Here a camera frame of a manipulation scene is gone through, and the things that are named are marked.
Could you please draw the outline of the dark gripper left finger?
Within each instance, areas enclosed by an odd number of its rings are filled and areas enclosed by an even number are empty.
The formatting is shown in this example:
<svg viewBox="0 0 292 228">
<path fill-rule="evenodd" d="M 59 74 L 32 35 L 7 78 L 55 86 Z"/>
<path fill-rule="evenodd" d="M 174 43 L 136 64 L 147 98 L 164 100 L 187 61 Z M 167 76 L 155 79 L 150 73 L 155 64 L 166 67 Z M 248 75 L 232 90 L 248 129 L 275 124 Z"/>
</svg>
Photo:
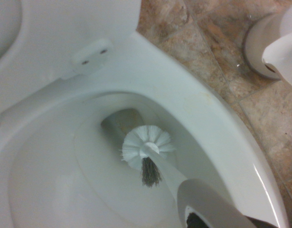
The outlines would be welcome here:
<svg viewBox="0 0 292 228">
<path fill-rule="evenodd" d="M 187 228 L 208 228 L 207 224 L 195 213 L 189 213 L 186 224 Z"/>
</svg>

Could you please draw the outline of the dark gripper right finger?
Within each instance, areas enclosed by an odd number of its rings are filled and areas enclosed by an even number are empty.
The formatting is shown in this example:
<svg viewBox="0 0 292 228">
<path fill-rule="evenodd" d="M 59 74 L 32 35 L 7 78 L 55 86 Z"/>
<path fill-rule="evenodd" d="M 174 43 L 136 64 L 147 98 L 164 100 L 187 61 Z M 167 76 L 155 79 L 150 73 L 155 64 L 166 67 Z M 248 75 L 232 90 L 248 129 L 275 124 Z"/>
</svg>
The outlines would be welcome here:
<svg viewBox="0 0 292 228">
<path fill-rule="evenodd" d="M 253 223 L 253 225 L 257 228 L 278 228 L 277 226 L 271 224 L 271 223 L 268 223 L 266 221 L 262 221 L 262 220 L 259 220 L 259 219 L 255 219 L 255 218 L 252 218 L 252 217 L 249 217 L 247 216 L 247 218 Z"/>
</svg>

